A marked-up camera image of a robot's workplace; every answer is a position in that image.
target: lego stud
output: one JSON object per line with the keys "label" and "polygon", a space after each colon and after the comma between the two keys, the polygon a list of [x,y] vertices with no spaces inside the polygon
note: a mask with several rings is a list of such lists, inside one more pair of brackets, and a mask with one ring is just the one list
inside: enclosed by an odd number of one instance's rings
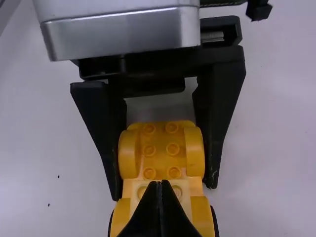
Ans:
{"label": "lego stud", "polygon": [[181,177],[181,170],[178,167],[171,167],[168,169],[168,176],[170,179],[178,179]]}
{"label": "lego stud", "polygon": [[173,134],[176,133],[179,130],[179,126],[178,124],[174,123],[174,122],[169,122],[166,124],[166,132],[169,134]]}
{"label": "lego stud", "polygon": [[147,145],[143,147],[143,155],[146,157],[152,157],[156,153],[156,147]]}
{"label": "lego stud", "polygon": [[138,197],[139,200],[142,199],[146,188],[147,188],[146,186],[141,186],[141,187],[138,188],[138,190],[137,190],[137,197]]}
{"label": "lego stud", "polygon": [[179,201],[181,201],[182,189],[178,185],[173,185],[172,188]]}
{"label": "lego stud", "polygon": [[156,177],[156,170],[151,167],[147,167],[143,170],[143,177],[145,179],[153,180]]}
{"label": "lego stud", "polygon": [[146,135],[153,135],[155,131],[156,131],[156,127],[152,123],[148,123],[143,127],[143,132]]}
{"label": "lego stud", "polygon": [[172,142],[167,145],[166,150],[167,154],[173,157],[180,153],[180,146],[178,143]]}

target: black plastic part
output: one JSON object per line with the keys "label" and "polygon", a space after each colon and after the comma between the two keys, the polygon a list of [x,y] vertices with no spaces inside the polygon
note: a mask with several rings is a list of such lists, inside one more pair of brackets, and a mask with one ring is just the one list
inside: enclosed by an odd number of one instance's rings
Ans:
{"label": "black plastic part", "polygon": [[70,91],[101,156],[112,199],[117,201],[122,193],[117,150],[126,129],[126,102],[101,81],[72,83]]}
{"label": "black plastic part", "polygon": [[218,63],[198,76],[193,104],[197,126],[201,129],[205,149],[203,182],[215,189],[224,139],[246,76],[243,61]]}
{"label": "black plastic part", "polygon": [[248,0],[246,15],[252,21],[265,20],[269,17],[272,8],[268,0]]}
{"label": "black plastic part", "polygon": [[237,16],[203,18],[200,20],[200,31],[201,33],[224,33],[224,41],[202,43],[203,47],[238,45],[242,40],[240,18]]}
{"label": "black plastic part", "polygon": [[215,229],[215,237],[219,237],[219,230],[218,230],[218,224],[217,224],[217,218],[215,214],[214,208],[211,206],[212,216],[213,216],[213,223],[214,223],[214,229]]}
{"label": "black plastic part", "polygon": [[118,63],[124,64],[123,72],[107,73],[108,57],[85,59],[79,61],[79,71],[84,80],[100,79],[178,79],[195,77],[209,65],[227,61],[244,60],[243,48],[229,47],[189,48],[129,54]]}
{"label": "black plastic part", "polygon": [[151,182],[118,237],[202,237],[167,180]]}
{"label": "black plastic part", "polygon": [[115,78],[109,84],[120,90],[124,98],[180,93],[186,88],[184,78]]}
{"label": "black plastic part", "polygon": [[200,0],[201,7],[241,5],[247,0]]}

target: yellow lego brick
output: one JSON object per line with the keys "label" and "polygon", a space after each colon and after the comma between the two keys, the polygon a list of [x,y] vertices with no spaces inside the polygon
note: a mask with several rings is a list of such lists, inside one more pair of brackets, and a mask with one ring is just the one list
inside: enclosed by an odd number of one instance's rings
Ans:
{"label": "yellow lego brick", "polygon": [[193,122],[130,125],[118,143],[123,193],[113,214],[111,237],[117,236],[132,217],[148,184],[162,179],[170,182],[188,219],[202,236],[214,237],[211,209],[202,187],[204,163],[202,134]]}

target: silver metal housing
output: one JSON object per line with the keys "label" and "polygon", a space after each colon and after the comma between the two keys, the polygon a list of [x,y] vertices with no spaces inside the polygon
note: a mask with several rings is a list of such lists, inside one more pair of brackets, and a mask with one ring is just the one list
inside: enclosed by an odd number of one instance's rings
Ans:
{"label": "silver metal housing", "polygon": [[198,0],[34,0],[52,61],[200,45]]}

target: white background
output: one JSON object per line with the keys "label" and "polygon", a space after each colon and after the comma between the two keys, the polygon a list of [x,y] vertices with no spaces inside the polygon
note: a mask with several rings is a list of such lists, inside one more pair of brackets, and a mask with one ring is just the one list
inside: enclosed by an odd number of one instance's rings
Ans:
{"label": "white background", "polygon": [[[246,5],[201,10],[241,18],[247,67],[218,189],[205,189],[221,237],[316,236],[316,1],[271,3],[259,23]],[[74,81],[75,65],[49,62],[23,0],[0,37],[1,237],[107,236],[115,203]],[[128,100],[129,123],[194,119],[196,80],[187,83],[181,94]]]}

